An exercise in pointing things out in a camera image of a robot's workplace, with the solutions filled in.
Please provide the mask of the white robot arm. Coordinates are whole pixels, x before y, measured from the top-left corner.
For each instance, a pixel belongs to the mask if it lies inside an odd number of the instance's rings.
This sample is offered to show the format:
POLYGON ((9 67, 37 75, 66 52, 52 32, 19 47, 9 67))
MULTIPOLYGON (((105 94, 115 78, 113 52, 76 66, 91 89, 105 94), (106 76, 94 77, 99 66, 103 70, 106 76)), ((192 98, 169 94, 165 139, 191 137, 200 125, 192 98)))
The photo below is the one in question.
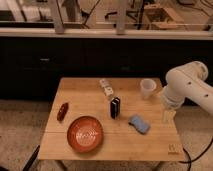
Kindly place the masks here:
POLYGON ((213 87, 205 82, 208 74, 207 66, 200 61, 177 66, 166 73, 166 85, 160 94, 164 106, 163 123, 173 120, 186 98, 213 116, 213 87))

